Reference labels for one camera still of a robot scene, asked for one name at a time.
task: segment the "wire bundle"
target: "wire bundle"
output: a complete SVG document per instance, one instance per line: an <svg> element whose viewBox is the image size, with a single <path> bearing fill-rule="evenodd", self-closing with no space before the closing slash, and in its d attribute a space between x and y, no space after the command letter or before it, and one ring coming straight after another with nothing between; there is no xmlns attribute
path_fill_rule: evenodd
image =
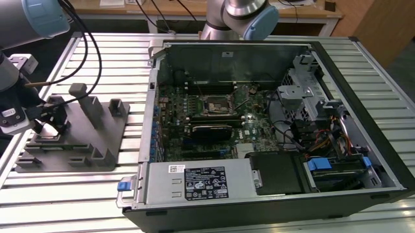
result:
<svg viewBox="0 0 415 233"><path fill-rule="evenodd" d="M79 65L79 67L75 69L75 71L66 77L63 77L62 79L58 79L55 81L51 81L51 82L43 82L43 83L30 83L26 85L26 87L35 87L35 86L51 86L54 84L58 84L58 83L62 83L63 81L66 81L67 79L70 79L71 77L74 77L74 75L79 72L79 70L83 68L85 66L85 63L87 61L87 57L89 57L89 53L90 53L90 48L89 48L89 40L87 40L87 37L86 37L86 34L89 34L89 36L91 37L91 41L94 43L94 46L95 46L95 49L97 49L97 55L98 55L98 62L99 62L99 71L98 71L98 76L97 76L97 81L90 89L90 91L82 95L81 97L77 97L69 101L65 101L59 104L55 104L55 105L51 105L47 107L47 109L54 109L59 106L63 106L69 103L73 103L78 100L82 100L83 98L86 98L91 93L93 91L95 90L97 88L97 85L99 83L99 80L101 80L101 77L102 77L102 73L103 73L103 59L102 59L102 54L101 54L101 51L99 51L99 47L98 47L98 43L97 43L97 40L95 40L95 37L90 31L90 29L87 28L87 25L85 23L85 21L81 19L77 11L75 11L75 7L73 6L70 0L58 0L61 6L63 7L66 13L70 15L70 17L73 18L74 22L77 23L78 27L79 27L79 30L82 31L83 33L83 39L85 39L85 43L86 43L86 53L85 53L85 58L83 58L83 61Z"/></svg>

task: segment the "blue tab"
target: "blue tab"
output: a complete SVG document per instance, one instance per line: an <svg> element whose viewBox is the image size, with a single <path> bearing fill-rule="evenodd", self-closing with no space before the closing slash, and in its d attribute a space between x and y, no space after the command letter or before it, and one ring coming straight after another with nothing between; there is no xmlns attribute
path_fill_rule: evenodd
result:
<svg viewBox="0 0 415 233"><path fill-rule="evenodd" d="M312 159L308 164L310 171L332 169L330 161L326 158Z"/></svg>
<svg viewBox="0 0 415 233"><path fill-rule="evenodd" d="M314 162L313 162L313 161L309 161L309 162L308 162L308 165L309 165L310 171L314 171L314 170L317 169L317 166L314 165Z"/></svg>
<svg viewBox="0 0 415 233"><path fill-rule="evenodd" d="M131 191L131 182L119 182L117 189L119 192Z"/></svg>
<svg viewBox="0 0 415 233"><path fill-rule="evenodd" d="M364 157L364 162L365 162L366 168L372 167L372 161L369 157Z"/></svg>
<svg viewBox="0 0 415 233"><path fill-rule="evenodd" d="M329 159L326 158L318 158L318 159L312 159L314 164L317 165L317 169L332 169L332 164Z"/></svg>

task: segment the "warning label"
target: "warning label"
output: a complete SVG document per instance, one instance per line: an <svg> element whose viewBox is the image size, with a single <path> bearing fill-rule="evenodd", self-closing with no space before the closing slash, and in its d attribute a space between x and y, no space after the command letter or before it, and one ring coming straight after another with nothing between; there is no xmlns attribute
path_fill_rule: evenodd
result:
<svg viewBox="0 0 415 233"><path fill-rule="evenodd" d="M230 197L225 166L185 169L185 183L187 200Z"/></svg>

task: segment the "black cable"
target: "black cable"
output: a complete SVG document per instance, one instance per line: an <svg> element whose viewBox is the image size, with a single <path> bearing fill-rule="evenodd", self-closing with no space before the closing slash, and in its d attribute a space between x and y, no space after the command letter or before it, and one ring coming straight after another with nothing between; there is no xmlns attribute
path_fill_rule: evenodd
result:
<svg viewBox="0 0 415 233"><path fill-rule="evenodd" d="M185 4L182 3L181 0L178 0L178 2L182 5L182 7L187 10L189 14L193 16L194 20L197 21L197 24L199 24L198 19L197 19L195 15L193 14L193 12L190 11L190 9L185 6Z"/></svg>
<svg viewBox="0 0 415 233"><path fill-rule="evenodd" d="M142 5L141 5L141 3L139 3L139 0L137 0L137 3L138 3L138 5L139 5L139 8L141 8L141 10L142 10L142 12L143 12L143 14L145 14L145 16L146 16L149 22L151 22L151 24L153 24L162 32L170 33L167 30L159 28L158 25L154 23L154 21L150 19L149 15L147 15L147 13L145 12L145 9L143 9L143 7L142 7Z"/></svg>
<svg viewBox="0 0 415 233"><path fill-rule="evenodd" d="M89 91L85 95L82 95L81 97L77 97L77 98L74 98L74 99L71 99L71 100L69 100L69 101L65 101L65 102L62 102L62 103L59 103L59 104L55 104L55 105L53 105L53 106L49 106L47 109L51 109L51 108L63 106L63 105L66 105L66 104L69 104L69 103L73 103L73 102L75 102L75 101L82 100L83 98L86 98L86 97L93 93L93 91L95 90L97 85L98 85L98 83L99 83L99 80L101 80L101 78L102 78L102 73L103 73L103 59L102 59L102 53L101 53L101 51L99 51L99 46L98 46L95 37L94 37L94 35L93 35L90 29L87 28L87 25L86 25L85 21L81 19L81 17L79 17L79 15L78 15L77 11L73 10L73 8L70 7L70 6L71 6L70 1L69 1L69 0L58 0L58 1L59 1L61 5L62 5L65 11L69 13L69 15L74 18L74 20L77 19L75 22L79 24L81 29L83 29L83 31L87 32L89 36L91 37L91 40L93 40L93 43L94 43L94 46L95 46L95 49L97 49L98 62L99 62L99 70L98 70L97 81L95 81L95 83L94 83L94 85L93 85L90 91Z"/></svg>
<svg viewBox="0 0 415 233"><path fill-rule="evenodd" d="M78 25L78 27L79 27L79 30L82 31L81 23L78 22L78 19L75 19L73 16L71 16L71 18L73 18L73 21L77 23L77 25ZM55 81L53 81L53 82L49 82L49 85L50 85L50 86L54 85L54 84L62 83L62 82L63 82L65 80L67 80L69 78L74 77L74 75L75 75L75 74L79 72L79 70L83 68L85 63L86 63L86 61L87 61L89 52L90 52L90 51L89 51L89 49L90 49L90 47L89 47L89 40L87 40L87 36L86 36L85 33L83 33L83 38L85 38L85 43L86 43L86 53L85 53L83 61L81 62L81 64L79 64L78 68L75 69L75 71L74 71L69 76L63 77L63 78L59 79L59 80L55 80Z"/></svg>
<svg viewBox="0 0 415 233"><path fill-rule="evenodd" d="M70 1L63 2L63 4L73 10L75 11L75 7Z"/></svg>
<svg viewBox="0 0 415 233"><path fill-rule="evenodd" d="M162 11L161 11L161 9L159 9L159 7L158 7L158 5L157 5L155 1L154 1L154 0L151 0L151 2L154 3L155 8L157 8L157 10L158 10L158 12L159 12L159 14L161 14L161 16L162 16L162 18L163 18L163 21L165 21L165 24L166 24L167 30L169 30L169 31L171 31L170 26L169 26L169 24L167 24L167 20L166 20L166 18L165 18L165 15L163 15L163 13L162 13Z"/></svg>
<svg viewBox="0 0 415 233"><path fill-rule="evenodd" d="M65 6L69 8L69 9L73 9L66 2L62 2L65 4ZM78 19L74 17L74 14L69 13L69 16L71 17L71 21L77 23L78 27L79 27L79 30L82 31L82 27L81 27L81 23L78 21ZM71 77L75 76L75 74L79 72L79 70L83 68L85 64L86 64L86 61L87 61L87 57L89 57L89 49L90 49L90 46L89 46L89 40L87 40L87 37L86 37L86 34L83 33L83 39L85 39L85 43L86 43L86 52L85 52L85 58L78 66L78 68L75 69L75 71L66 77L55 80L55 81L51 81L51 82L42 82L42 83L29 83L26 84L25 86L26 87L37 87L37 86L51 86L54 84L58 84L58 83L62 83L63 81L66 81L67 79L70 79Z"/></svg>
<svg viewBox="0 0 415 233"><path fill-rule="evenodd" d="M298 6L305 6L305 4L293 4L292 2L289 2L289 4L284 3L281 0L278 0L281 4L286 5L286 6L294 6L296 11L297 11L297 23L300 22L300 13L298 13Z"/></svg>

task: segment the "metal worktable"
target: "metal worktable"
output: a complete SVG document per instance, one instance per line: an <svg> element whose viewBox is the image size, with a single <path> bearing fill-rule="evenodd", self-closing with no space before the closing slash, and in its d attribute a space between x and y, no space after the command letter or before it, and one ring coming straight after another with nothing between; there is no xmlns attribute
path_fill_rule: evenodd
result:
<svg viewBox="0 0 415 233"><path fill-rule="evenodd" d="M117 183L138 171L141 130L150 66L149 42L153 39L197 39L197 35L95 34L103 53L103 78L95 89L102 102L122 98L131 103L129 125L113 172L17 173L15 161L31 132L15 136L0 160L0 232L141 232L115 204ZM349 38L272 36L270 40L318 40L406 165L415 174L415 105L358 42ZM85 68L65 83L42 90L42 96L70 99L71 83L93 84L98 74L95 49ZM65 50L50 81L70 74L83 59L85 43L74 38ZM329 89L337 96L334 87ZM350 217L249 226L203 232L414 232L415 200L381 204Z"/></svg>

